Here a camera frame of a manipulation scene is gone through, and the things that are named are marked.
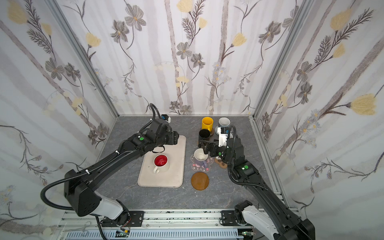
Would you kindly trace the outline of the white grey mug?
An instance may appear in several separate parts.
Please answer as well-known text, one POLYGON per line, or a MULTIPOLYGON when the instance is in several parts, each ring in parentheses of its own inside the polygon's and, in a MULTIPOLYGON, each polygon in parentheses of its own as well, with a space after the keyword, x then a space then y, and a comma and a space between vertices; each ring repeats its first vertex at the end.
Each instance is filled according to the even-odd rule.
POLYGON ((203 162, 203 161, 207 160, 208 154, 205 154, 204 150, 202 148, 199 148, 199 149, 195 150, 194 157, 197 161, 203 162))

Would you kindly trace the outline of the black mug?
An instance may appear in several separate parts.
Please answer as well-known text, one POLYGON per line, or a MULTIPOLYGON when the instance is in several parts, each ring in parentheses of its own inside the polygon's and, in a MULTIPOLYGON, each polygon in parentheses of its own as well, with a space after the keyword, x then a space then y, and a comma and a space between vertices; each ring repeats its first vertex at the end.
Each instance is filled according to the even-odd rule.
POLYGON ((202 129, 199 131, 199 143, 201 141, 208 141, 211 137, 211 132, 208 129, 202 129))

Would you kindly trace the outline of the pink flower shaped coaster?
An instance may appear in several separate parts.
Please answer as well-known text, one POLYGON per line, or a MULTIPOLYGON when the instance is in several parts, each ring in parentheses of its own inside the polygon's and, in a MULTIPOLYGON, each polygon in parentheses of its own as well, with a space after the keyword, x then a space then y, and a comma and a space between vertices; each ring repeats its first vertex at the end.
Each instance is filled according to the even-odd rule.
POLYGON ((207 173, 211 170, 211 165, 214 163, 214 158, 208 157, 204 161, 199 161, 194 155, 191 155, 192 169, 195 172, 207 173))

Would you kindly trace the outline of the brown paw shaped coaster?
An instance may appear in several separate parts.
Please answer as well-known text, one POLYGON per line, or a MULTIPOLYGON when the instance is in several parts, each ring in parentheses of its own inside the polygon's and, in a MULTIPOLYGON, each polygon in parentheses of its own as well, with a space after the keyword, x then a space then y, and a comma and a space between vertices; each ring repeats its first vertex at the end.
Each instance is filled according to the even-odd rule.
POLYGON ((228 167, 228 165, 224 163, 220 157, 215 157, 215 163, 217 163, 222 169, 226 169, 228 167))

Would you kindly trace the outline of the yellow mug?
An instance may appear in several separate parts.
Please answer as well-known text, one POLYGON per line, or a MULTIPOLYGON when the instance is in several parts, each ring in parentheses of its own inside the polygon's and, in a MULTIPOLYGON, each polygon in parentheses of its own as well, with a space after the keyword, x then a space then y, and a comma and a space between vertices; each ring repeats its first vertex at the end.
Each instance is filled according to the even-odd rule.
POLYGON ((202 119, 202 130, 208 130, 210 133, 213 131, 214 120, 211 117, 204 117, 202 119))

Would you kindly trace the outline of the blue floral mug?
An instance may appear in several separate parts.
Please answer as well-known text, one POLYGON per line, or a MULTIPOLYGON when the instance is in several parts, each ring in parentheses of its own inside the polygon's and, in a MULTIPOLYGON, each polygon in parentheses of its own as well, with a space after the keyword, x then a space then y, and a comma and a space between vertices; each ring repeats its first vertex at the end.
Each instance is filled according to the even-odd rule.
POLYGON ((222 117, 219 119, 219 124, 218 124, 218 127, 219 128, 226 128, 226 127, 229 127, 231 125, 231 120, 226 118, 226 117, 222 117))

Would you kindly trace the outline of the white mug red inside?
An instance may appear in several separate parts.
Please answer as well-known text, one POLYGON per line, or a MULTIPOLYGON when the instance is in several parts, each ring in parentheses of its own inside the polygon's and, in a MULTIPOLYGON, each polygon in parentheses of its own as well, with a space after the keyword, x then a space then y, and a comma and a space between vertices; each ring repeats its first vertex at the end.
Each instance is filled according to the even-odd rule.
POLYGON ((153 173, 158 174, 161 172, 166 172, 170 167, 170 161, 169 158, 166 155, 157 155, 154 158, 154 169, 153 173))

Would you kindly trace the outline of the light brown cork coaster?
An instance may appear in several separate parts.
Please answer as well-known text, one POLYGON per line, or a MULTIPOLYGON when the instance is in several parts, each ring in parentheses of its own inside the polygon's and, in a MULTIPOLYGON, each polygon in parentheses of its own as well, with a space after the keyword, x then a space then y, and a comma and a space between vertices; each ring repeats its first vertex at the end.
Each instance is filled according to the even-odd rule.
POLYGON ((206 173, 197 172, 191 177, 191 185, 195 190, 203 191, 210 183, 210 179, 206 173))

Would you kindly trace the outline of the beige plastic tray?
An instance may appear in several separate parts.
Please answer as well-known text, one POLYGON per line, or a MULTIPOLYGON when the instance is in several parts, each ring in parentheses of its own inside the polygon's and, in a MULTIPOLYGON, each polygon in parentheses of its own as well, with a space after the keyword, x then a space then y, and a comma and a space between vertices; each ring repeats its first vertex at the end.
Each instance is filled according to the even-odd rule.
POLYGON ((186 155, 186 137, 179 136, 176 145, 157 147, 154 152, 144 155, 138 185, 141 187, 178 188, 183 183, 186 155), (155 159, 166 157, 164 166, 156 165, 155 159))

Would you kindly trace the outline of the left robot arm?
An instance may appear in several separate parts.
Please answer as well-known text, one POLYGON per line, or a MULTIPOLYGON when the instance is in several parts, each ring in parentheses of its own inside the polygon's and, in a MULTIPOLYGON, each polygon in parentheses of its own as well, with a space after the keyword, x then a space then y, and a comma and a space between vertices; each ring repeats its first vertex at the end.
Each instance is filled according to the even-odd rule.
POLYGON ((130 221, 129 210, 118 200, 111 200, 97 193, 97 189, 109 177, 128 163, 156 147, 176 145, 179 134, 170 127, 170 117, 162 115, 153 119, 137 133, 120 143, 115 152, 96 164, 79 172, 66 173, 69 181, 64 186, 64 196, 79 217, 104 216, 118 225, 130 221))

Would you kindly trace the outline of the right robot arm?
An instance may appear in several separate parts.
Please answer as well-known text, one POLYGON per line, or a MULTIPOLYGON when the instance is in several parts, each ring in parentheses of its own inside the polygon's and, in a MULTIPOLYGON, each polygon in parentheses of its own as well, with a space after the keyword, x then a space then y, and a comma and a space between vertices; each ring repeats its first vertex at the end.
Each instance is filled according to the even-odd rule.
POLYGON ((237 222, 250 224, 269 240, 314 240, 315 226, 308 219, 302 220, 291 211, 268 187, 258 169, 249 162, 239 138, 230 138, 226 146, 218 143, 200 141, 204 154, 220 157, 228 165, 230 180, 245 187, 259 202, 265 213, 247 203, 238 210, 237 222))

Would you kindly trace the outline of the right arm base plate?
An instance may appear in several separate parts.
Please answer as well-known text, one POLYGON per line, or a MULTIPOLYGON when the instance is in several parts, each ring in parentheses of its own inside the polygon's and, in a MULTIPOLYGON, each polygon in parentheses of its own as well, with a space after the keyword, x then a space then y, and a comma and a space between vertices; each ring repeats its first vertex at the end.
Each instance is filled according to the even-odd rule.
POLYGON ((239 210, 223 210, 221 211, 220 224, 222 226, 247 226, 242 212, 239 210))

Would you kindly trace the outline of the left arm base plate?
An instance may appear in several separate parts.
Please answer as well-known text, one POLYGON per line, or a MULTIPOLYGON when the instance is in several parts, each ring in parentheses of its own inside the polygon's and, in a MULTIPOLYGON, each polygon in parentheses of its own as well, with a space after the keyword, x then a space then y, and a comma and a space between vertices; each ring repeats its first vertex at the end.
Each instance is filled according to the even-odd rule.
POLYGON ((123 211, 115 220, 104 217, 101 220, 102 227, 141 227, 144 219, 144 211, 123 211))

